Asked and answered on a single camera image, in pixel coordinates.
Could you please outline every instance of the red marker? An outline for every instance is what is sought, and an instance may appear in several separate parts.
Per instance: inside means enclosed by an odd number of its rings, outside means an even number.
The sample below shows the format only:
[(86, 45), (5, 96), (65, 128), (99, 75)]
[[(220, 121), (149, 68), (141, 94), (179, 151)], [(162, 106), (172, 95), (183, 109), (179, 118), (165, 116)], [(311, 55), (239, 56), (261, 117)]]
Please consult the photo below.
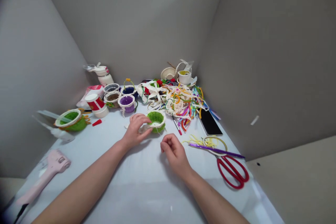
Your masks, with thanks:
[(175, 118), (174, 118), (174, 117), (173, 117), (173, 121), (174, 121), (174, 124), (175, 124), (175, 126), (176, 126), (178, 132), (180, 133), (180, 135), (182, 135), (182, 132), (181, 132), (181, 130), (180, 130), (180, 127), (179, 127), (179, 125), (177, 124), (177, 122), (175, 121)]

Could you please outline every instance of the white water bottle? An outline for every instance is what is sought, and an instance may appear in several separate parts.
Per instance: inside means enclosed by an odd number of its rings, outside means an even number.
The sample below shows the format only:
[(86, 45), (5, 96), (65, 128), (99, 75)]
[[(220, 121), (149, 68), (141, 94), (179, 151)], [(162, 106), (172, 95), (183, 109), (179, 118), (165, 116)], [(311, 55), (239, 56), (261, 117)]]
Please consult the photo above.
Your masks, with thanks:
[(95, 72), (98, 75), (98, 80), (103, 86), (114, 83), (110, 71), (107, 66), (101, 66), (100, 62), (97, 66), (90, 64), (84, 65), (83, 68), (89, 72)]

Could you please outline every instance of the scissors handle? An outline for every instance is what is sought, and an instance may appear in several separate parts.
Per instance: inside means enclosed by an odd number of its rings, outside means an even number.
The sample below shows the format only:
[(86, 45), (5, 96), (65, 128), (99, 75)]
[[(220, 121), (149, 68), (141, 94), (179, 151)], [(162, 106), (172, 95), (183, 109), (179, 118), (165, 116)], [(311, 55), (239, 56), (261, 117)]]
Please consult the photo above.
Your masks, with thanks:
[[(233, 161), (235, 161), (244, 171), (245, 173), (245, 178), (243, 178), (243, 176), (237, 171), (237, 169), (229, 162), (228, 158), (232, 159)], [(242, 189), (244, 187), (244, 182), (247, 182), (249, 179), (250, 179), (250, 176), (249, 176), (249, 173), (247, 172), (247, 170), (245, 169), (245, 167), (240, 163), (238, 162), (235, 158), (233, 157), (230, 157), (230, 156), (223, 156), (222, 159), (230, 166), (230, 168), (232, 170), (229, 169), (229, 167), (227, 167), (225, 165), (225, 163), (220, 159), (220, 158), (217, 158), (217, 166), (218, 166), (218, 169), (219, 169), (219, 172), (221, 173), (223, 179), (225, 179), (225, 181), (230, 185), (232, 186), (234, 189)], [(221, 166), (223, 166), (225, 168), (225, 170), (228, 171), (228, 173), (230, 173), (230, 175), (232, 177), (234, 177), (238, 182), (239, 182), (239, 185), (234, 185), (232, 184), (224, 175), (224, 173), (222, 172), (222, 169), (221, 169)]]

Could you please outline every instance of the white plastic bottle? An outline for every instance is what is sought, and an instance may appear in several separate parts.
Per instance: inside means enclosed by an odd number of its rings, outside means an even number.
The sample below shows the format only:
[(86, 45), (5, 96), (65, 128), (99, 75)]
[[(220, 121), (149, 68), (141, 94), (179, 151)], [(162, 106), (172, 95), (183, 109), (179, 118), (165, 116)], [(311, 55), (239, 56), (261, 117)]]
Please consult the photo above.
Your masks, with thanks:
[(98, 75), (99, 82), (103, 86), (114, 83), (112, 76), (109, 73), (109, 69), (107, 68), (107, 66), (101, 66), (100, 62), (97, 64), (97, 66), (91, 64), (85, 65), (83, 66), (83, 68), (89, 72), (95, 72)]
[(40, 120), (38, 120), (35, 116), (33, 116), (36, 121), (38, 121), (42, 126), (46, 127), (48, 130), (50, 130), (50, 133), (54, 135), (54, 137), (61, 139), (63, 142), (71, 142), (72, 140), (75, 139), (73, 135), (70, 133), (60, 130), (59, 128), (53, 128), (48, 126), (47, 124), (44, 124)]

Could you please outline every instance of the white cup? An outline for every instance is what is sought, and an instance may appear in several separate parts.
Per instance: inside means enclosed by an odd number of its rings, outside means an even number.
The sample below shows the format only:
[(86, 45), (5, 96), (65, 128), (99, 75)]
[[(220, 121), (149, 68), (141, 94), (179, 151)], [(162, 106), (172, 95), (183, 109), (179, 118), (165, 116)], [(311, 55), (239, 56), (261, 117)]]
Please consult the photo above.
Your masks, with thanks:
[(188, 85), (190, 84), (190, 80), (191, 80), (191, 74), (189, 71), (179, 71), (178, 73), (178, 81), (182, 84), (182, 85)]

